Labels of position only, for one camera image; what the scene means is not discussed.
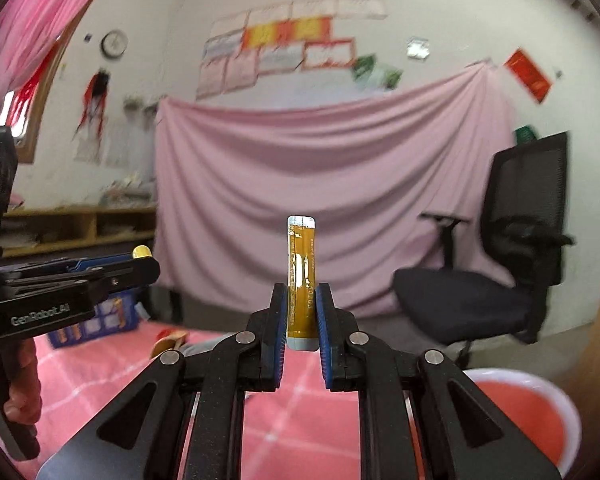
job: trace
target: wooden shelf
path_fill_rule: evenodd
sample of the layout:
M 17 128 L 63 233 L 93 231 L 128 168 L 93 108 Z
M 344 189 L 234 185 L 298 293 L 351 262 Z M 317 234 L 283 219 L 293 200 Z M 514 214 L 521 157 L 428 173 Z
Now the wooden shelf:
M 4 214 L 5 218 L 29 216 L 67 216 L 79 214 L 124 214 L 155 213 L 155 206 L 146 207 L 101 207 L 101 206 L 68 206 L 53 209 L 18 208 Z
M 3 258 L 19 258 L 86 247 L 149 240 L 154 237 L 155 207 L 105 208 L 71 206 L 56 209 L 16 209 L 4 215 L 26 222 L 34 233 L 53 232 L 59 240 L 33 247 L 6 248 Z M 133 232 L 107 235 L 108 227 L 131 226 Z
M 124 235 L 100 236 L 92 240 L 62 240 L 60 242 L 50 242 L 48 244 L 38 244 L 35 247 L 17 247 L 5 249 L 3 258 L 15 258 L 20 256 L 33 256 L 34 254 L 56 253 L 59 251 L 70 251 L 72 249 L 83 249 L 84 247 L 94 247 L 106 244 L 119 244 L 123 242 L 137 242 L 140 240 L 149 240 L 154 237 L 154 231 L 141 231 Z

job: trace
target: red paper sign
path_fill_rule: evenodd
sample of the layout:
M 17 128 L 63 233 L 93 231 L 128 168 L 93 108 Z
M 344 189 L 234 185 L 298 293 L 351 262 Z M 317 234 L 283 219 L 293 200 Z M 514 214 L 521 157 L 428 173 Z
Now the red paper sign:
M 524 50 L 519 48 L 513 56 L 505 63 L 516 75 L 520 82 L 525 85 L 539 103 L 551 89 L 551 82 L 540 72 Z

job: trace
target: chair seat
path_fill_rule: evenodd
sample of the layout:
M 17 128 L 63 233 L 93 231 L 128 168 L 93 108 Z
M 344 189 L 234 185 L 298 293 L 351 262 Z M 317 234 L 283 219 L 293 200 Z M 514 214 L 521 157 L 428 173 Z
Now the chair seat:
M 405 314 L 444 344 L 519 332 L 531 311 L 531 296 L 477 272 L 398 269 L 393 289 Z

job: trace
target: black office chair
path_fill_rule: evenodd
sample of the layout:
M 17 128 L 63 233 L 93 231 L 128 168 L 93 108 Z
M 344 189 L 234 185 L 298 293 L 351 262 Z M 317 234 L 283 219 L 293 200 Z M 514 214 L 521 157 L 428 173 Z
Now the black office chair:
M 546 297 L 562 281 L 568 136 L 561 133 L 496 153 L 480 216 L 484 252 L 506 267 L 515 286 L 454 269 L 453 229 L 464 218 L 424 212 L 436 222 L 442 269 L 399 269 L 393 290 L 406 315 L 427 335 L 449 345 L 466 341 L 458 364 L 467 367 L 472 341 L 511 334 L 531 344 L 547 313 Z

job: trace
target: pink curtain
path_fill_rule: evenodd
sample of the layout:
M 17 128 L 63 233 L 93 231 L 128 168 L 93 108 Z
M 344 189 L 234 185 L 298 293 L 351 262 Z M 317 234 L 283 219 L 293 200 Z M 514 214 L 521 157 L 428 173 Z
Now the pink curtain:
M 167 98 L 156 132 L 160 282 L 235 310 L 286 283 L 286 218 L 316 221 L 316 272 L 337 305 L 394 309 L 399 267 L 440 265 L 422 211 L 474 220 L 491 158 L 512 145 L 512 110 L 478 64 L 406 92 L 299 111 L 208 108 Z M 457 228 L 458 261 L 506 280 Z
M 89 0 L 9 0 L 0 12 L 0 112 Z

